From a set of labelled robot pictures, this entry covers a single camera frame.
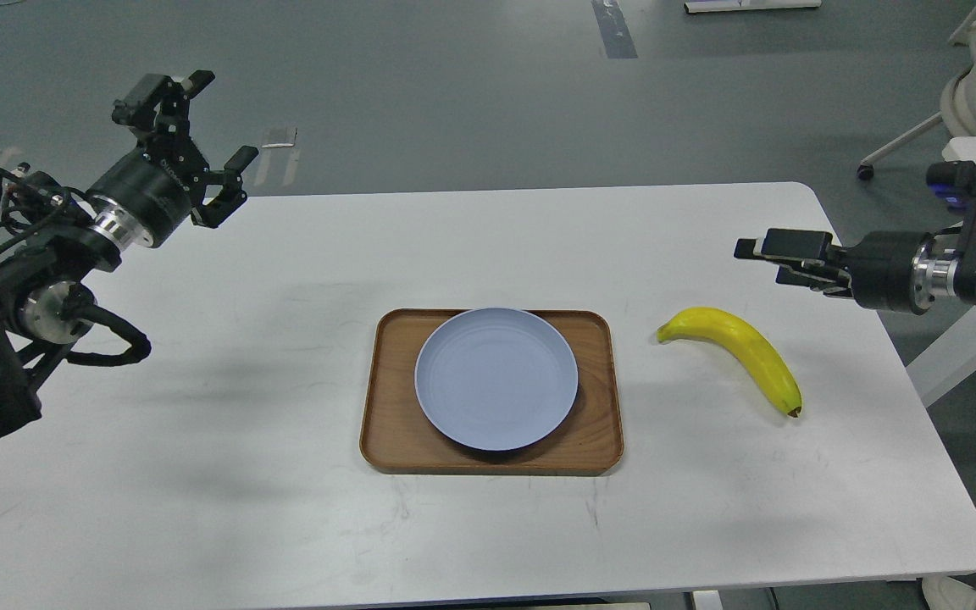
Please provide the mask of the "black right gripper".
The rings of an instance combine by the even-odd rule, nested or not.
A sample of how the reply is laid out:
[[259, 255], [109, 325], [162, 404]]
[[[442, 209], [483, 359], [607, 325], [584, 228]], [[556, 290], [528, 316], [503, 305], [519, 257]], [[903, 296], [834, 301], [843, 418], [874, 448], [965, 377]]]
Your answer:
[[[825, 297], [852, 300], [860, 308], [922, 315], [929, 299], [919, 297], [915, 258], [932, 236], [924, 232], [873, 231], [852, 247], [837, 246], [832, 233], [768, 229], [759, 239], [737, 239], [735, 259], [780, 265], [775, 282]], [[791, 265], [836, 265], [844, 268]]]

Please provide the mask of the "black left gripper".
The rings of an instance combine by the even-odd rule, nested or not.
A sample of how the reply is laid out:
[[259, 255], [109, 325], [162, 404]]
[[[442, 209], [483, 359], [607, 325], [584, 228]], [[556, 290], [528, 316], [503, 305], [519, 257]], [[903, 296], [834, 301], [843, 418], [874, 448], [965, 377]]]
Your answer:
[[[185, 80], [147, 74], [114, 102], [112, 121], [128, 128], [140, 152], [129, 152], [86, 189], [97, 208], [119, 206], [138, 221], [144, 247], [161, 247], [191, 210], [194, 225], [220, 227], [248, 198], [241, 174], [259, 149], [243, 146], [221, 170], [210, 171], [190, 134], [191, 101], [213, 82], [214, 73], [195, 70]], [[171, 169], [202, 170], [190, 190]]]

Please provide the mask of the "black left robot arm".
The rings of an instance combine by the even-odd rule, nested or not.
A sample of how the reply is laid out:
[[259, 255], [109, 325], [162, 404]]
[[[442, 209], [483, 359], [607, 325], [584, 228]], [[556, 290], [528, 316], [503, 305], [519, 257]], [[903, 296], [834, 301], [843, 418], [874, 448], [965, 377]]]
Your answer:
[[84, 191], [27, 164], [0, 167], [0, 439], [42, 416], [37, 393], [60, 364], [151, 354], [141, 330], [98, 305], [86, 275], [113, 273], [128, 247], [162, 246], [183, 221], [217, 228], [247, 201], [241, 175], [258, 149], [214, 169], [190, 134], [190, 105], [213, 80], [144, 76], [111, 113], [136, 145]]

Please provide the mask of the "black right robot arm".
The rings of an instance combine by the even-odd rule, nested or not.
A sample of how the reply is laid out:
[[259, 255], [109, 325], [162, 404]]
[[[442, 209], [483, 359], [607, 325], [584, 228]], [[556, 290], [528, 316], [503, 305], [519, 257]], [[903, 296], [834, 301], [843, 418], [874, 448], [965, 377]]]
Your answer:
[[735, 258], [779, 268], [776, 282], [805, 286], [860, 308], [922, 315], [938, 298], [976, 307], [976, 163], [941, 162], [926, 184], [961, 223], [934, 233], [873, 231], [855, 246], [828, 232], [772, 228], [740, 239]]

